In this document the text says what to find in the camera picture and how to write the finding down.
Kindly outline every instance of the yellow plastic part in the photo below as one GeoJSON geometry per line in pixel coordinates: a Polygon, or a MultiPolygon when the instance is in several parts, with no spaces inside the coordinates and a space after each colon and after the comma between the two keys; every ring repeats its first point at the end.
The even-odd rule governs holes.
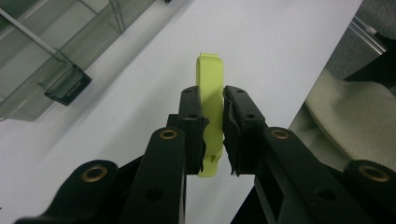
{"type": "Polygon", "coordinates": [[[222,154],[222,113],[223,113],[223,65],[217,54],[201,53],[196,65],[196,84],[200,87],[201,108],[209,125],[204,131],[206,153],[204,170],[200,177],[216,175],[222,154]]]}

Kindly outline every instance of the yellow object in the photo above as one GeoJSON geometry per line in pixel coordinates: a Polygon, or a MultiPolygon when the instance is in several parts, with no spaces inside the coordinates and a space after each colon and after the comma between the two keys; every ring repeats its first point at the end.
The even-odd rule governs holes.
{"type": "Polygon", "coordinates": [[[217,54],[201,53],[196,65],[196,84],[200,87],[201,108],[209,125],[204,131],[206,152],[200,177],[216,175],[222,153],[223,65],[217,54]]]}

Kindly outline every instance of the white table surface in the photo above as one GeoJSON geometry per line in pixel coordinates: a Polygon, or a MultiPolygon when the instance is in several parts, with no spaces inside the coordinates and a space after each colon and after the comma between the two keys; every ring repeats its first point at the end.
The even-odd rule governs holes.
{"type": "MultiPolygon", "coordinates": [[[[270,126],[289,127],[361,0],[155,2],[86,72],[68,107],[33,122],[0,122],[0,223],[45,211],[82,163],[119,166],[195,85],[200,52],[217,53],[224,84],[246,90],[270,126]]],[[[213,178],[189,176],[186,223],[229,223],[253,186],[231,176],[224,153],[213,178]]]]}

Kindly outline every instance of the beige fabric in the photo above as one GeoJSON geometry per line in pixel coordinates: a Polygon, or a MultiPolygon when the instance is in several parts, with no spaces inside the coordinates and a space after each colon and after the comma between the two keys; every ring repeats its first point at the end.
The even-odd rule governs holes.
{"type": "Polygon", "coordinates": [[[305,104],[350,159],[396,171],[396,98],[388,89],[373,82],[345,82],[324,70],[305,104]]]}

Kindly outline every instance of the white surface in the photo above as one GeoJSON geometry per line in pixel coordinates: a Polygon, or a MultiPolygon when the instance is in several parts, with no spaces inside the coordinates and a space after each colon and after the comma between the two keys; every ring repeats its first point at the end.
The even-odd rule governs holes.
{"type": "MultiPolygon", "coordinates": [[[[219,54],[225,84],[245,89],[268,125],[289,127],[360,2],[156,2],[87,70],[73,104],[0,123],[0,223],[42,213],[86,161],[140,156],[194,85],[200,52],[219,54]]],[[[215,178],[189,176],[186,223],[232,220],[253,177],[230,172],[224,154],[215,178]]]]}

